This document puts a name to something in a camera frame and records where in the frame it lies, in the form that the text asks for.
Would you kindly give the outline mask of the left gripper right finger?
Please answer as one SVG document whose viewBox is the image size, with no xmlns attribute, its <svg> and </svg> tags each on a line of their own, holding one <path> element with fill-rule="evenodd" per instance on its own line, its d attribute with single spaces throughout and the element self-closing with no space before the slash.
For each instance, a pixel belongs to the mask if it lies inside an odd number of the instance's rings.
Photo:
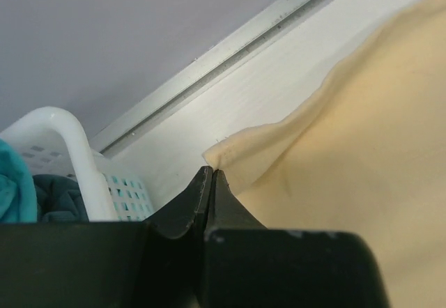
<svg viewBox="0 0 446 308">
<path fill-rule="evenodd" d="M 248 307 L 256 300 L 255 277 L 262 267 L 252 240 L 265 229 L 233 195 L 224 172 L 214 171 L 194 284 L 201 307 Z"/>
</svg>

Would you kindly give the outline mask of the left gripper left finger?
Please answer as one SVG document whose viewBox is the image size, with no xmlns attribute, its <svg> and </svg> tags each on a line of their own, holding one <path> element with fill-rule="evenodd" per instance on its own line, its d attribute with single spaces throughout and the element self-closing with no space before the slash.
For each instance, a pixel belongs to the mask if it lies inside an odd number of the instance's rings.
<svg viewBox="0 0 446 308">
<path fill-rule="evenodd" d="M 148 219 L 144 297 L 150 307 L 175 307 L 181 291 L 195 285 L 212 183 L 213 170 L 200 168 L 179 195 Z"/>
</svg>

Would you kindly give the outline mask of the cream yellow t shirt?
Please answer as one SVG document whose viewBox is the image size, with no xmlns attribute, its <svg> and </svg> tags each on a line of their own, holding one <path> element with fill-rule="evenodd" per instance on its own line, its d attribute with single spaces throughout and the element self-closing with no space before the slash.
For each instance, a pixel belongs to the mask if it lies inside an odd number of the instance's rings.
<svg viewBox="0 0 446 308">
<path fill-rule="evenodd" d="M 269 227 L 353 231 L 393 307 L 445 306 L 445 0 L 421 0 L 278 123 L 204 153 Z"/>
</svg>

